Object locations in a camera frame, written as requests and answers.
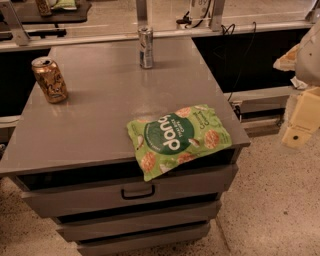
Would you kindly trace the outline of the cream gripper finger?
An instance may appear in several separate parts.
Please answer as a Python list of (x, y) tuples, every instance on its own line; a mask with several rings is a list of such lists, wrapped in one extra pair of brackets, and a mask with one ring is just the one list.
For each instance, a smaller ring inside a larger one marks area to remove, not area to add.
[(288, 52), (278, 58), (273, 67), (280, 71), (294, 71), (299, 45), (293, 46)]
[(282, 144), (297, 149), (320, 128), (320, 88), (314, 87), (294, 96), (290, 111)]

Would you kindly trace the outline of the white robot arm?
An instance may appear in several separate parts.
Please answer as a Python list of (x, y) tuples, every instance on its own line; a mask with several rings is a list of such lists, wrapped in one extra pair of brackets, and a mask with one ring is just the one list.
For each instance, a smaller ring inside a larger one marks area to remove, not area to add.
[(278, 58), (273, 67), (281, 71), (294, 71), (296, 79), (309, 86), (297, 96), (282, 137), (285, 146), (300, 148), (320, 127), (320, 20), (297, 45)]

